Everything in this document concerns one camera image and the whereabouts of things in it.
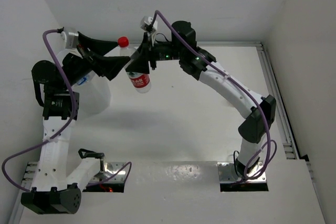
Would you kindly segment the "red label clear bottle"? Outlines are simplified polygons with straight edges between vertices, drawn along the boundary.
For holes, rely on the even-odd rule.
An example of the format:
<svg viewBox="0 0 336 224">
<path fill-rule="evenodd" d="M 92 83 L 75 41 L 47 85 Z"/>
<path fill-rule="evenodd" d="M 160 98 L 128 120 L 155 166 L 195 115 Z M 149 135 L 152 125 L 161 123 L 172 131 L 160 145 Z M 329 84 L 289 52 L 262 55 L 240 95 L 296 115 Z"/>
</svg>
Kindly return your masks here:
<svg viewBox="0 0 336 224">
<path fill-rule="evenodd" d="M 120 37 L 117 42 L 120 48 L 119 56 L 130 58 L 124 69 L 132 85 L 139 93 L 149 92 L 151 81 L 148 63 L 141 58 L 139 51 L 130 44 L 126 36 Z"/>
</svg>

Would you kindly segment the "blue label Pocari bottle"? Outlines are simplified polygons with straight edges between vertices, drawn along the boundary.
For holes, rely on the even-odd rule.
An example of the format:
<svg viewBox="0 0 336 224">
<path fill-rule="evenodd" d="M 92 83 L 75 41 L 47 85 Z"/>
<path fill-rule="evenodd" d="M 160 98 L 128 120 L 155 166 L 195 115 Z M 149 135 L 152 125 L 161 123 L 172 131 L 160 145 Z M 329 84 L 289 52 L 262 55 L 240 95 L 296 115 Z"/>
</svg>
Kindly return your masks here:
<svg viewBox="0 0 336 224">
<path fill-rule="evenodd" d="M 90 81 L 90 76 L 86 75 L 86 76 L 82 77 L 80 80 L 77 81 L 77 85 L 78 86 L 83 85 L 88 81 Z"/>
</svg>

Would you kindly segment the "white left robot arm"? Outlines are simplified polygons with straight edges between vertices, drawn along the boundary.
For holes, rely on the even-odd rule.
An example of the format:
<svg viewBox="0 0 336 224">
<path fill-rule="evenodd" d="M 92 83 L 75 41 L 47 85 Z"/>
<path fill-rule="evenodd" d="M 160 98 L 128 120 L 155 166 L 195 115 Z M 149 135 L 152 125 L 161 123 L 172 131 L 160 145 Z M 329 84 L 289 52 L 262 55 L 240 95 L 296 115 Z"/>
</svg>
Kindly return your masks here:
<svg viewBox="0 0 336 224">
<path fill-rule="evenodd" d="M 36 214 L 75 214 L 84 191 L 124 191 L 131 163 L 111 165 L 104 153 L 81 148 L 80 164 L 66 172 L 71 129 L 79 109 L 79 93 L 71 88 L 91 72 L 115 78 L 128 62 L 127 57 L 108 56 L 117 45 L 75 33 L 70 48 L 76 54 L 67 53 L 62 62 L 39 61 L 31 70 L 36 100 L 43 108 L 44 133 L 31 188 L 22 193 L 20 202 Z"/>
</svg>

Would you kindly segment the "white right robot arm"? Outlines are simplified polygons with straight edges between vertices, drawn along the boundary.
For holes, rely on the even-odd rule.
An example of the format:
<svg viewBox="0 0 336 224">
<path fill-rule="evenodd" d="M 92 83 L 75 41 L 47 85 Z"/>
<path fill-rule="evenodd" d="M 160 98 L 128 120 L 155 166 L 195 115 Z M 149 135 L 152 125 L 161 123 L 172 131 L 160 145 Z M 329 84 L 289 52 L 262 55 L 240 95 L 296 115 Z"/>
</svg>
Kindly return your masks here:
<svg viewBox="0 0 336 224">
<path fill-rule="evenodd" d="M 250 172 L 257 165 L 261 150 L 272 142 L 269 130 L 275 119 L 276 99 L 250 90 L 230 75 L 215 56 L 198 46 L 190 22 L 179 20 L 168 24 L 171 40 L 160 42 L 155 40 L 157 24 L 149 16 L 141 20 L 143 40 L 131 54 L 126 71 L 136 76 L 149 74 L 158 61 L 178 60 L 185 73 L 220 94 L 244 118 L 238 128 L 242 144 L 234 167 L 241 178 L 256 179 L 258 175 Z"/>
</svg>

